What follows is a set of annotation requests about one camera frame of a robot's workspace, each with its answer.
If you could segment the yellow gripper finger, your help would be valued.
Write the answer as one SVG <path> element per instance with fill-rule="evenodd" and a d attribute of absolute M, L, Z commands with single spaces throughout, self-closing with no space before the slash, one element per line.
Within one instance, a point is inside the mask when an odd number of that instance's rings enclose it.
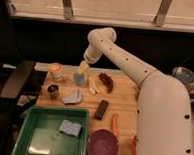
<path fill-rule="evenodd" d="M 85 60 L 81 61 L 79 66 L 78 66 L 77 73 L 79 75 L 82 75 L 87 70 L 88 67 L 89 67 L 89 65 Z"/>

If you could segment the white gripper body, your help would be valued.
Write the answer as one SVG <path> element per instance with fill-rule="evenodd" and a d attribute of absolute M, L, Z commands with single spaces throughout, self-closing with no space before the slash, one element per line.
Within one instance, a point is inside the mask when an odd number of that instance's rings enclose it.
<path fill-rule="evenodd" d="M 96 48 L 92 47 L 91 45 L 84 52 L 84 59 L 87 63 L 94 64 L 98 62 L 101 57 L 101 52 Z"/>

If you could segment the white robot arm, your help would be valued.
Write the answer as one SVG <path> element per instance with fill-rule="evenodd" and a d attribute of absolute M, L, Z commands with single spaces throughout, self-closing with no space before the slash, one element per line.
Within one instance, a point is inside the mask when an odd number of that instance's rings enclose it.
<path fill-rule="evenodd" d="M 139 87 L 136 155 L 193 155 L 191 103 L 186 87 L 115 44 L 112 28 L 87 35 L 86 62 L 110 59 Z"/>

